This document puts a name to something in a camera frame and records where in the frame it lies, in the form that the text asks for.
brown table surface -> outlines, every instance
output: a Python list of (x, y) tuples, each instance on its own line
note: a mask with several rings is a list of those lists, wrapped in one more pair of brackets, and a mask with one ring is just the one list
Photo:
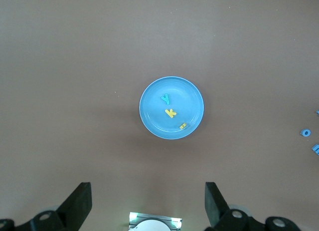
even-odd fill
[[(91, 182), (82, 231), (125, 231), (129, 212), (203, 231), (215, 181), (260, 222), (318, 230), (318, 34), (319, 0), (0, 0), (0, 217), (21, 224)], [(139, 116), (170, 75), (205, 102), (173, 141)]]

